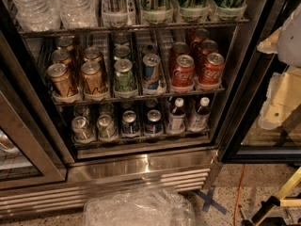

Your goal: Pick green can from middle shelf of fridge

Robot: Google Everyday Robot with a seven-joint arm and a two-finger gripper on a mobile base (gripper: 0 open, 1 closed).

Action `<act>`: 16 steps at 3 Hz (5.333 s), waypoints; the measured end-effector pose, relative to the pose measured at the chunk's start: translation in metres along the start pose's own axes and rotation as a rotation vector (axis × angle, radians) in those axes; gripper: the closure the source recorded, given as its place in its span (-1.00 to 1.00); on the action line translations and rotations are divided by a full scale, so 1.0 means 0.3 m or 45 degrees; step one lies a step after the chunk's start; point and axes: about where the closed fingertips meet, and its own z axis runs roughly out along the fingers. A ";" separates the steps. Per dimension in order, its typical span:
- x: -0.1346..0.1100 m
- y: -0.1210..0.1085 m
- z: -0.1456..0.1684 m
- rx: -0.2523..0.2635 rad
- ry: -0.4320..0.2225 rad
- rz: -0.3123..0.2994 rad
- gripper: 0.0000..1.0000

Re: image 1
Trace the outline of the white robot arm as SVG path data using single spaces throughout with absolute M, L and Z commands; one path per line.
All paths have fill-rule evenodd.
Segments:
M 301 4 L 280 28 L 260 42 L 257 50 L 276 54 L 288 66 L 284 73 L 273 73 L 261 108 L 258 125 L 272 130 L 301 105 Z

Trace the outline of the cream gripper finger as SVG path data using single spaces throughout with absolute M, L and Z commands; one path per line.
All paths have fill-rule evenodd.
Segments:
M 285 122 L 301 105 L 301 69 L 289 67 L 284 73 L 273 73 L 266 100 L 262 104 L 258 125 L 273 130 Z
M 276 54 L 278 50 L 278 37 L 281 31 L 279 27 L 267 39 L 261 41 L 257 46 L 257 50 L 264 54 Z

